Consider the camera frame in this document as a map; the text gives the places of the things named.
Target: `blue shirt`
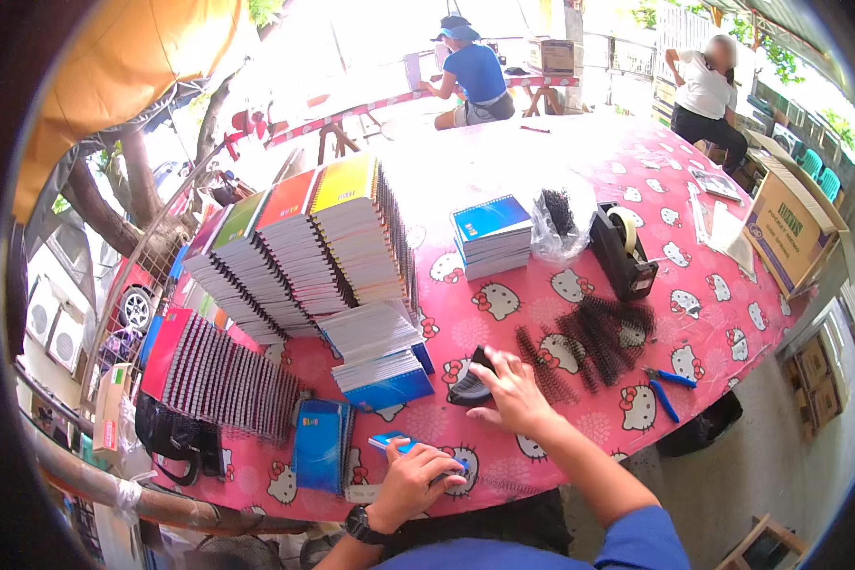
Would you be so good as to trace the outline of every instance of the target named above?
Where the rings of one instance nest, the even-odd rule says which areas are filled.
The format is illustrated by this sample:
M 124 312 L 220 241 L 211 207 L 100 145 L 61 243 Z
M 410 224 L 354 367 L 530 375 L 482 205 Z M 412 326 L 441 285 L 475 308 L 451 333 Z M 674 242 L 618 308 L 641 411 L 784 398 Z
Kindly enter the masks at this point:
M 443 70 L 456 75 L 456 83 L 469 101 L 490 101 L 507 90 L 501 63 L 487 46 L 472 44 L 454 51 L 446 56 Z
M 645 568 L 689 570 L 687 555 L 677 539 L 671 517 L 661 507 L 644 507 L 627 514 L 608 528 L 604 544 L 590 565 L 524 544 L 460 538 L 415 548 L 376 566 L 381 570 L 437 570 L 454 565 L 482 568 Z

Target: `tape roll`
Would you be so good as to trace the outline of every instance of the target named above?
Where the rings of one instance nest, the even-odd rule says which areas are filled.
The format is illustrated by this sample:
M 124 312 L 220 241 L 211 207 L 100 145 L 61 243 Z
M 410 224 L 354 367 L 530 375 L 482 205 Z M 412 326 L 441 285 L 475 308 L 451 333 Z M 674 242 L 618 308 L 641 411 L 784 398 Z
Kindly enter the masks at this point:
M 605 211 L 604 214 L 611 219 L 612 214 L 616 215 L 624 223 L 624 253 L 628 256 L 634 254 L 637 248 L 637 223 L 634 221 L 634 213 L 624 206 L 615 206 L 614 208 Z

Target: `tire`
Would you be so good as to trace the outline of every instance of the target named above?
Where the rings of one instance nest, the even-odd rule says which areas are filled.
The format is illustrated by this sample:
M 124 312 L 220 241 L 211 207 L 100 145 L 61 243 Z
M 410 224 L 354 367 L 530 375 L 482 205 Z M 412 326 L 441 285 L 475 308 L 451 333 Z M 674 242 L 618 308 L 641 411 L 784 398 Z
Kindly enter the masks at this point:
M 149 294 L 142 287 L 135 285 L 124 291 L 117 309 L 117 319 L 121 325 L 133 325 L 142 333 L 148 331 L 149 323 L 155 314 Z

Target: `table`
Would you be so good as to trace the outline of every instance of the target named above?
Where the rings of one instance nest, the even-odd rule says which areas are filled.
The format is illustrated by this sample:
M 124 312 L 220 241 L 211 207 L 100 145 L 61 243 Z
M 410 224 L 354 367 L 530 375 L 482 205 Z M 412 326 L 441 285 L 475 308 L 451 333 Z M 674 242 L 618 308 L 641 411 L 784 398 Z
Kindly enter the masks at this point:
M 551 133 L 520 129 L 521 124 Z M 782 339 L 803 307 L 781 300 L 779 289 L 760 261 L 755 281 L 743 276 L 729 257 L 695 241 L 687 185 L 690 165 L 723 175 L 674 133 L 649 120 L 583 114 L 513 119 L 433 133 L 422 141 L 387 145 L 381 152 L 408 226 L 418 266 L 418 325 L 437 372 L 436 393 L 379 414 L 359 413 L 354 426 L 350 484 L 378 484 L 385 458 L 367 437 L 399 429 L 476 466 L 467 484 L 450 490 L 427 512 L 458 513 L 538 494 L 565 483 L 544 450 L 520 436 L 490 430 L 466 417 L 466 408 L 447 402 L 447 386 L 465 374 L 476 344 L 518 353 L 514 328 L 527 325 L 533 340 L 545 343 L 542 325 L 569 312 L 581 288 L 613 296 L 591 251 L 562 269 L 532 258 L 527 268 L 467 282 L 456 271 L 448 213 L 514 190 L 582 184 L 598 200 L 617 200 L 640 218 L 638 234 L 650 258 L 659 258 L 658 278 L 646 302 L 655 310 L 656 333 L 646 340 L 639 366 L 672 371 L 673 360 L 695 370 L 695 390 L 665 383 L 682 421 L 693 418 L 731 390 Z M 653 170 L 642 161 L 654 163 Z M 741 191 L 745 203 L 750 198 Z M 741 219 L 747 205 L 729 203 Z M 515 301 L 511 308 L 502 293 Z M 688 293 L 679 305 L 677 293 Z M 479 302 L 479 294 L 484 301 Z M 698 312 L 684 311 L 698 304 Z M 339 363 L 319 339 L 293 339 L 281 355 L 290 371 L 320 397 L 341 398 L 330 367 Z M 593 395 L 561 359 L 557 372 L 581 392 L 578 404 L 555 404 L 616 460 L 654 443 L 677 427 L 654 398 L 651 413 L 642 394 L 646 375 L 634 371 L 612 388 Z M 293 519 L 341 521 L 349 504 L 331 494 L 298 490 L 291 447 L 279 449 L 250 437 L 222 438 L 228 476 L 200 477 L 179 489 L 215 504 Z M 160 476 L 154 481 L 173 487 Z
M 577 86 L 581 82 L 581 79 L 577 77 L 564 76 L 507 76 L 504 77 L 504 80 L 507 83 L 507 87 L 521 86 L 526 90 L 528 95 L 532 97 L 532 105 L 526 112 L 532 114 L 534 110 L 534 114 L 536 115 L 539 114 L 537 105 L 539 97 L 542 94 L 549 101 L 549 103 L 551 103 L 551 101 L 554 101 L 554 103 L 552 103 L 551 105 L 557 105 L 554 108 L 558 109 L 560 108 L 560 104 L 557 103 L 556 99 L 552 96 L 553 87 Z M 535 94 L 533 94 L 530 90 L 530 87 L 532 86 L 538 87 L 538 90 Z M 336 137 L 336 157 L 345 156 L 346 148 L 350 149 L 352 152 L 359 151 L 358 146 L 354 144 L 351 139 L 348 138 L 347 134 L 345 134 L 345 131 L 342 128 L 343 120 L 351 119 L 352 117 L 359 115 L 367 115 L 371 120 L 373 120 L 377 125 L 379 125 L 376 119 L 371 116 L 371 111 L 373 111 L 374 109 L 391 107 L 398 103 L 404 103 L 406 101 L 411 101 L 422 97 L 432 97 L 432 95 L 427 91 L 423 90 L 409 91 L 397 95 L 395 97 L 384 97 L 376 99 L 369 103 L 362 103 L 360 105 L 346 108 L 344 110 L 329 113 L 325 117 L 320 117 L 318 119 L 307 121 L 303 125 L 298 125 L 292 129 L 289 129 L 288 131 L 275 135 L 269 141 L 266 142 L 265 148 L 271 149 L 275 145 L 290 141 L 294 137 L 300 137 L 311 131 L 320 131 L 320 151 L 317 158 L 317 164 L 323 164 L 326 149 L 326 137 L 330 133 L 333 133 Z M 331 105 L 332 103 L 327 99 L 326 104 Z

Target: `wire cutter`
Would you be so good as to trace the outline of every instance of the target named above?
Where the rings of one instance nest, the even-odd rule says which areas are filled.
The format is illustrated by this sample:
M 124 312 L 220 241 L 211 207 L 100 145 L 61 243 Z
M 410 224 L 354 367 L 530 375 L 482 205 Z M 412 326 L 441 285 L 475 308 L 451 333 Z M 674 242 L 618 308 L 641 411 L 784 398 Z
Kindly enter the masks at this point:
M 672 418 L 674 423 L 681 423 L 680 418 L 677 416 L 677 412 L 675 412 L 674 408 L 671 406 L 671 402 L 668 401 L 668 395 L 665 394 L 665 389 L 662 388 L 662 383 L 659 382 L 659 379 L 675 382 L 676 384 L 687 386 L 692 389 L 696 388 L 696 382 L 683 376 L 678 376 L 677 374 L 671 374 L 664 370 L 656 371 L 649 367 L 643 367 L 643 371 L 646 372 L 647 376 L 649 376 L 649 387 L 653 389 L 653 392 L 655 392 L 655 396 L 662 403 L 662 406 L 665 408 L 668 416 Z

